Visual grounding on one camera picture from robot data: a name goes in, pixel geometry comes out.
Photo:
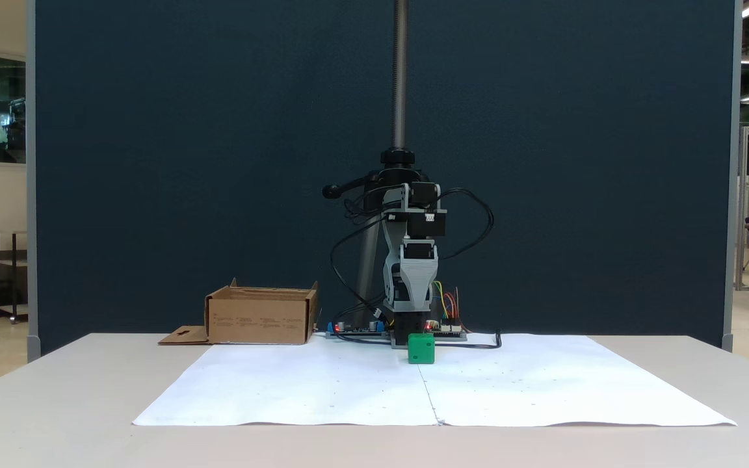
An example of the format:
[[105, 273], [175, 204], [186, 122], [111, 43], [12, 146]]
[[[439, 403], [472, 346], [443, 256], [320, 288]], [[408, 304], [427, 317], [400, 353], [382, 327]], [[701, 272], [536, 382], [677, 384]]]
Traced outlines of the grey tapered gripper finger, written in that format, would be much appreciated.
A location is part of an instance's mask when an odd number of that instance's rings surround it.
[[408, 305], [404, 311], [429, 311], [430, 299], [427, 296], [438, 270], [438, 259], [401, 261], [401, 280], [408, 293]]

